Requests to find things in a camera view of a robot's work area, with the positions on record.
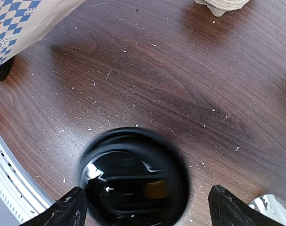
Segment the stack of black cup lids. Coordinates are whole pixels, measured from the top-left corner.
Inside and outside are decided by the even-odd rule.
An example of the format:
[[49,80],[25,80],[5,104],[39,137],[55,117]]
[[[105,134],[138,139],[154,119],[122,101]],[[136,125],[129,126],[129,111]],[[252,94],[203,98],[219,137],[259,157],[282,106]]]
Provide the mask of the stack of black cup lids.
[[14,57],[9,59],[7,62],[0,66],[0,81],[4,81],[9,75],[11,68],[13,66]]

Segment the blue checkered paper bag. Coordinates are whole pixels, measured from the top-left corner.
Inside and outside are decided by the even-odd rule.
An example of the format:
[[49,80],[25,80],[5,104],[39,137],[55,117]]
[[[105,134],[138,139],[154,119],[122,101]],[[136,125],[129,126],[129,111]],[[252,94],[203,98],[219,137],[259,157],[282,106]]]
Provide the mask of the blue checkered paper bag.
[[0,0],[0,66],[41,40],[82,0]]

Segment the black plastic cup lid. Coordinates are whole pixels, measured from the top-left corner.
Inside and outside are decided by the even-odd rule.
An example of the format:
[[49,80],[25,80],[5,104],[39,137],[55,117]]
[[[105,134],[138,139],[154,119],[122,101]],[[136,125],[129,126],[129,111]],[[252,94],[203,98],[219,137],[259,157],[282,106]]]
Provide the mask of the black plastic cup lid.
[[77,176],[88,212],[100,226],[172,226],[189,201],[184,158],[152,130],[101,133],[80,158]]

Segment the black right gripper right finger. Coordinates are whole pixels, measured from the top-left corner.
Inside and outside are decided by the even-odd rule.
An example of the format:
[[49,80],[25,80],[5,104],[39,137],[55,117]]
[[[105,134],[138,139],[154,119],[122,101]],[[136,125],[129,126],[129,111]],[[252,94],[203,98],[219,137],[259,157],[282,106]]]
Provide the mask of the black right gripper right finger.
[[208,195],[213,226],[280,226],[281,223],[250,208],[221,185],[211,188]]

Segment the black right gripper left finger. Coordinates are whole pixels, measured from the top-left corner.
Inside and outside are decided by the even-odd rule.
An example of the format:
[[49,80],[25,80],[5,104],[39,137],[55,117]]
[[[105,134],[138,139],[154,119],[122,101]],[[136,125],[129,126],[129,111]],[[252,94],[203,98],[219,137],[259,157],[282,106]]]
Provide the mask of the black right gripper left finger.
[[85,191],[74,187],[50,208],[24,222],[23,226],[83,226],[87,214]]

